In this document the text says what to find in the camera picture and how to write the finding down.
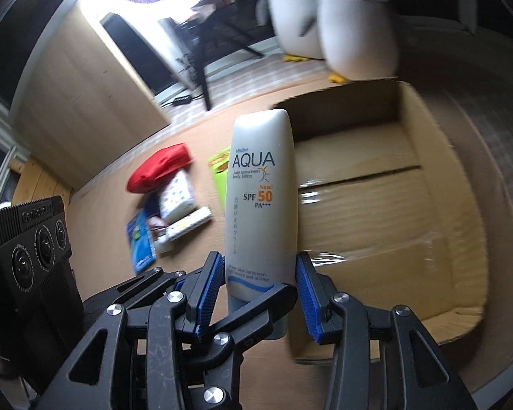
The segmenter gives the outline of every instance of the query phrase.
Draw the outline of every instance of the green package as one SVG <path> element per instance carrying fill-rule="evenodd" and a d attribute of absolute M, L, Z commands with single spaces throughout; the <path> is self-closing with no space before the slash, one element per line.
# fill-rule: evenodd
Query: green package
<path fill-rule="evenodd" d="M 228 162 L 230 161 L 230 146 L 218 154 L 215 154 L 207 162 L 213 179 L 215 180 L 216 191 L 219 194 L 220 205 L 224 209 L 226 201 L 226 180 L 228 178 Z"/>

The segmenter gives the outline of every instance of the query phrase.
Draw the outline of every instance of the stuffed animal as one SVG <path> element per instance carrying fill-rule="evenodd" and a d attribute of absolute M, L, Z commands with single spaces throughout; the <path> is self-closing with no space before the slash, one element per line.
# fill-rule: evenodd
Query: stuffed animal
<path fill-rule="evenodd" d="M 268 0 L 274 31 L 284 61 L 303 61 L 309 58 L 322 59 L 315 20 L 315 0 Z"/>
<path fill-rule="evenodd" d="M 394 75 L 398 64 L 389 0 L 317 0 L 317 25 L 330 80 Z"/>

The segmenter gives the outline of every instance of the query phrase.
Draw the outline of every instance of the yellow foot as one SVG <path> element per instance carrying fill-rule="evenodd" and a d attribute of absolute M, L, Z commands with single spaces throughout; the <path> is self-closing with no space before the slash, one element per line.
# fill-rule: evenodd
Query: yellow foot
<path fill-rule="evenodd" d="M 285 54 L 283 56 L 283 61 L 286 62 L 307 62 L 309 60 L 308 57 L 301 56 L 293 56 L 291 54 Z"/>
<path fill-rule="evenodd" d="M 346 83 L 347 81 L 349 81 L 349 79 L 342 77 L 339 73 L 333 72 L 333 73 L 331 73 L 331 75 L 329 75 L 329 81 L 332 83 L 342 84 L 342 83 Z"/>

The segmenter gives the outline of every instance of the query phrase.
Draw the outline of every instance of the silver screw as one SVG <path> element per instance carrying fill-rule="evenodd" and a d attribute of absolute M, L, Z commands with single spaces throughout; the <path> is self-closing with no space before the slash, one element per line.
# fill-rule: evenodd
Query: silver screw
<path fill-rule="evenodd" d="M 224 399 L 224 392 L 219 387 L 209 387 L 203 393 L 203 399 L 208 404 L 218 404 Z"/>
<path fill-rule="evenodd" d="M 335 302 L 344 303 L 350 300 L 350 296 L 347 293 L 339 291 L 338 293 L 334 293 L 332 299 L 334 299 Z"/>
<path fill-rule="evenodd" d="M 396 305 L 395 312 L 399 316 L 408 316 L 410 314 L 410 308 L 406 305 Z"/>
<path fill-rule="evenodd" d="M 230 340 L 230 337 L 226 333 L 217 333 L 213 337 L 213 342 L 216 345 L 224 345 Z"/>
<path fill-rule="evenodd" d="M 111 306 L 107 308 L 107 313 L 110 314 L 110 316 L 115 316 L 116 314 L 121 313 L 121 305 L 118 303 L 113 303 Z"/>
<path fill-rule="evenodd" d="M 182 294 L 182 292 L 180 292 L 180 291 L 171 291 L 167 295 L 167 300 L 169 302 L 176 303 L 176 302 L 180 302 L 181 300 L 183 300 L 183 297 L 184 297 L 184 294 Z"/>

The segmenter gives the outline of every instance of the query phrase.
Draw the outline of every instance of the red pouch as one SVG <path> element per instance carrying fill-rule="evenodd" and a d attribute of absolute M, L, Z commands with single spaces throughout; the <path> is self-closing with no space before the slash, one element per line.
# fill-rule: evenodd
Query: red pouch
<path fill-rule="evenodd" d="M 177 170 L 192 163 L 186 143 L 159 150 L 146 159 L 127 181 L 126 190 L 145 194 L 155 190 Z"/>

